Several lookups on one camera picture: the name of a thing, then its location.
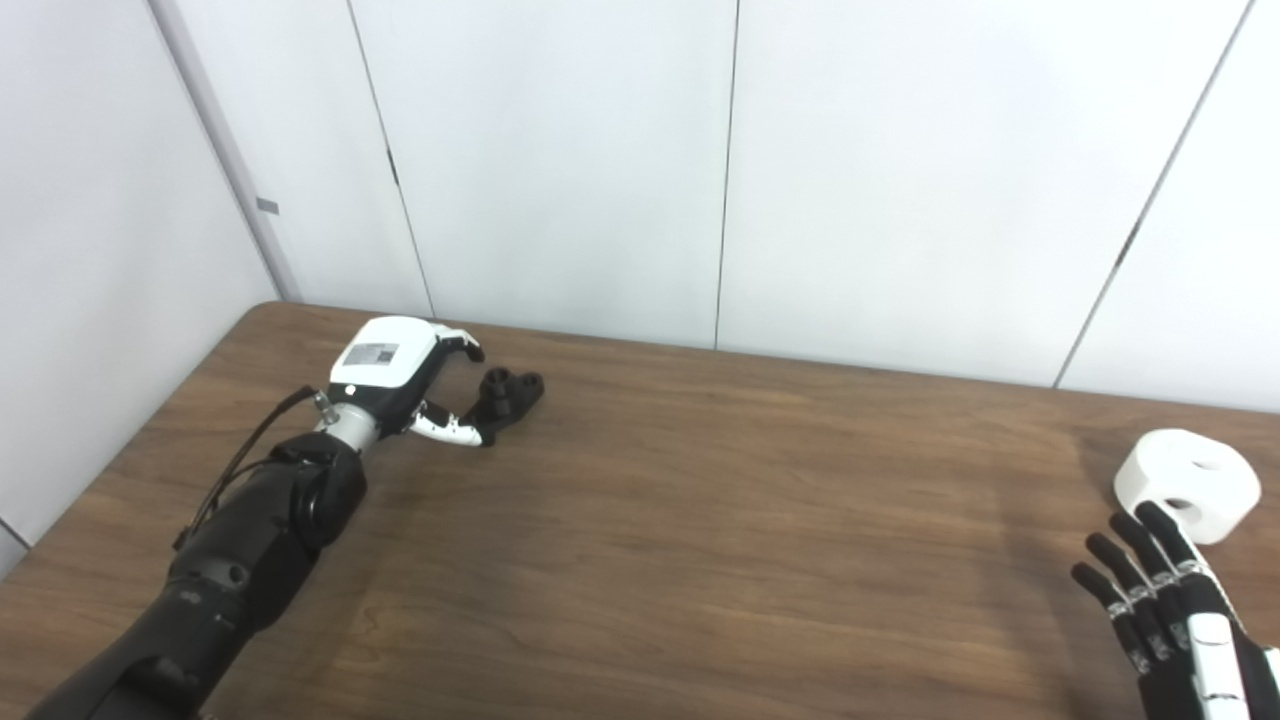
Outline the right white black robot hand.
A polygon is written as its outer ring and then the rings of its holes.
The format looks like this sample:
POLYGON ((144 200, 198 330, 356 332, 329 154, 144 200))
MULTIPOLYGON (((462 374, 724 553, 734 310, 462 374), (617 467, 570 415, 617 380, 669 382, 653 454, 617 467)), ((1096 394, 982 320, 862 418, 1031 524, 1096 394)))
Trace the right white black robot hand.
POLYGON ((1277 647, 1254 641, 1202 552, 1153 501, 1084 539, 1071 579, 1107 614, 1147 719, 1276 719, 1277 647))

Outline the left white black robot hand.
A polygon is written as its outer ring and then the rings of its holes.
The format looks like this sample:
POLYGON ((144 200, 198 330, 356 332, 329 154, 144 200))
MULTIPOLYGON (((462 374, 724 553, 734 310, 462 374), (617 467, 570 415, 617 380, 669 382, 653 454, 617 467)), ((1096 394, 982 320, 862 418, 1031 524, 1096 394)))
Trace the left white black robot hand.
POLYGON ((412 432, 448 445, 490 447, 494 433, 466 425, 426 398, 452 354, 485 360, 467 332, 416 316, 366 322, 332 366, 332 416, 317 429, 352 448, 369 451, 392 436, 412 432))

